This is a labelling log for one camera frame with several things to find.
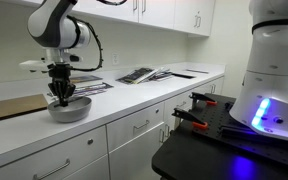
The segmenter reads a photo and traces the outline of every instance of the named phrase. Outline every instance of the white wall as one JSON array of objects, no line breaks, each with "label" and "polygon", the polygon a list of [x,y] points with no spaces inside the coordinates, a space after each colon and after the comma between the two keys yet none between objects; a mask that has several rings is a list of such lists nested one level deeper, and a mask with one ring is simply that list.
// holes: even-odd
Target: white wall
[{"label": "white wall", "polygon": [[238,96],[251,50],[249,0],[216,0],[212,34],[189,39],[188,60],[226,64],[222,94]]},{"label": "white wall", "polygon": [[[47,74],[29,73],[18,64],[40,59],[42,48],[29,36],[27,19],[34,8],[0,2],[0,82],[47,77]],[[118,69],[157,65],[186,60],[188,38],[184,33],[113,22],[104,19],[80,17],[95,28],[104,48],[104,68]],[[83,56],[85,66],[96,66],[98,50],[93,40],[86,49],[75,51]],[[120,65],[112,66],[111,54],[118,53]]]}]

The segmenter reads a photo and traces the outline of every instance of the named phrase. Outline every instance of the gray bowl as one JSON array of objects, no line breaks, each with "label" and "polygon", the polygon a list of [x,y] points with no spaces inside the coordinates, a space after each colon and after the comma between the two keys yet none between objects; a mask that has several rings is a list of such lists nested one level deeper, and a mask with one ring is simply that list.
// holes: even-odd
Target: gray bowl
[{"label": "gray bowl", "polygon": [[62,107],[58,104],[58,100],[49,104],[47,106],[48,112],[55,121],[70,123],[81,120],[88,115],[92,100],[88,97],[71,97],[68,106]]}]

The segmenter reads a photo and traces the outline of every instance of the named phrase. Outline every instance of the white robot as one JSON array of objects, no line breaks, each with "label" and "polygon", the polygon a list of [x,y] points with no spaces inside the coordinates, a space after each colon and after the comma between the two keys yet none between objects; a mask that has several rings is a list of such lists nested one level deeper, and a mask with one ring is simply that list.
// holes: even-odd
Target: white robot
[{"label": "white robot", "polygon": [[[107,5],[118,6],[127,0],[109,2],[97,0]],[[78,0],[44,0],[30,16],[28,30],[33,39],[46,50],[44,61],[27,61],[20,64],[23,69],[48,71],[52,78],[49,88],[59,99],[62,107],[68,106],[75,85],[70,83],[71,71],[90,72],[102,67],[102,47],[93,27],[80,19],[68,16]],[[97,42],[100,58],[99,65],[92,69],[77,69],[69,62],[78,62],[80,57],[69,54],[71,48],[85,47],[89,44],[91,33]]]},{"label": "white robot", "polygon": [[253,45],[230,115],[259,134],[288,140],[288,0],[251,0]]}]

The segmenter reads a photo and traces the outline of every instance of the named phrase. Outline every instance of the upper cabinet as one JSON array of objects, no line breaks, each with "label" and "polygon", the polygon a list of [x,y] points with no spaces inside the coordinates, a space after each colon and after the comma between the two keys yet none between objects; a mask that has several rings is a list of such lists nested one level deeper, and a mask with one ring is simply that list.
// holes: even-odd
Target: upper cabinet
[{"label": "upper cabinet", "polygon": [[139,23],[173,29],[175,0],[139,0]]},{"label": "upper cabinet", "polygon": [[[43,2],[43,0],[0,1],[34,7]],[[120,6],[105,5],[96,0],[79,0],[73,10],[85,15],[135,22],[199,36],[209,36],[214,5],[215,0],[128,0]]]},{"label": "upper cabinet", "polygon": [[211,34],[215,0],[176,0],[174,29],[190,34]]}]

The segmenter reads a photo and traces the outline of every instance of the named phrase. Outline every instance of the wall outlet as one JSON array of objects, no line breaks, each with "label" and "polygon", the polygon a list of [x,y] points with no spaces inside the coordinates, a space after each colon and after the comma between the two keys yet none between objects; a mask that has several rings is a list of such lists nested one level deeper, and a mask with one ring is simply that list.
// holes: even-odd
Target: wall outlet
[{"label": "wall outlet", "polygon": [[115,66],[120,64],[120,56],[117,53],[112,53],[112,64]]}]

